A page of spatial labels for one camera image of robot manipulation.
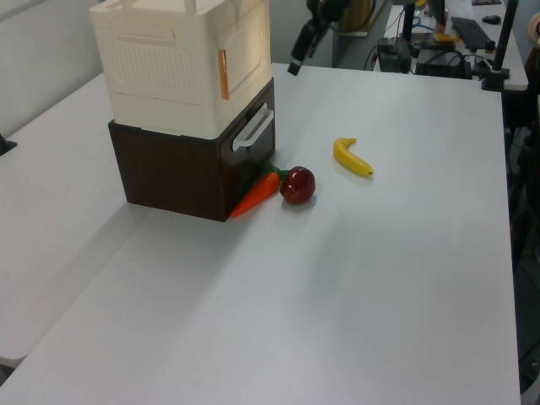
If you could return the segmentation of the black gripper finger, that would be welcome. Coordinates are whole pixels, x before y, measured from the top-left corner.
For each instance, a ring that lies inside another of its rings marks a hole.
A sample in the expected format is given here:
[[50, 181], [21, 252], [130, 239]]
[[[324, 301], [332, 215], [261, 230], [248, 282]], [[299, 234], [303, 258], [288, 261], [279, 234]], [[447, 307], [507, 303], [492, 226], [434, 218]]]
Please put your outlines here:
[[303, 66], [306, 55], [311, 48], [314, 38], [315, 26], [313, 25], [313, 22], [309, 20], [303, 25], [291, 51], [291, 61], [288, 72], [292, 75], [298, 75], [301, 67]]
[[318, 46], [326, 35], [327, 29], [324, 26], [315, 27], [312, 30], [311, 40], [308, 47], [308, 57], [313, 57]]

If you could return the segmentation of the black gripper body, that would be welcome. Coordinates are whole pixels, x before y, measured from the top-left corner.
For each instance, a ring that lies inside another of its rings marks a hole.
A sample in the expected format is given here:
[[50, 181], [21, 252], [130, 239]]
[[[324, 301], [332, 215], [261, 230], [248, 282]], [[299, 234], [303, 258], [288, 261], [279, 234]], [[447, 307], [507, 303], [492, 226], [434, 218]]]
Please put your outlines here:
[[345, 2], [342, 0], [306, 0], [305, 5], [311, 12], [307, 27], [313, 32], [329, 29], [345, 13]]

